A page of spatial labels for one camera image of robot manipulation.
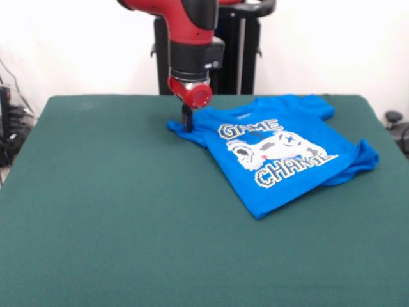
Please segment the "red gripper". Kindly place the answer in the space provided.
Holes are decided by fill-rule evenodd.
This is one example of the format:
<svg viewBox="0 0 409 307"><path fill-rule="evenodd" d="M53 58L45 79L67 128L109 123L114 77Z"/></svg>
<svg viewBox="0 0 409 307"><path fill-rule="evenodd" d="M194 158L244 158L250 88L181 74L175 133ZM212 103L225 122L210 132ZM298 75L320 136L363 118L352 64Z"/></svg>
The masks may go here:
<svg viewBox="0 0 409 307"><path fill-rule="evenodd" d="M206 107L212 99L213 91L210 87L210 80L184 82L169 77L168 85L171 92L184 103L181 108L181 122L187 132L192 132L192 109Z"/></svg>

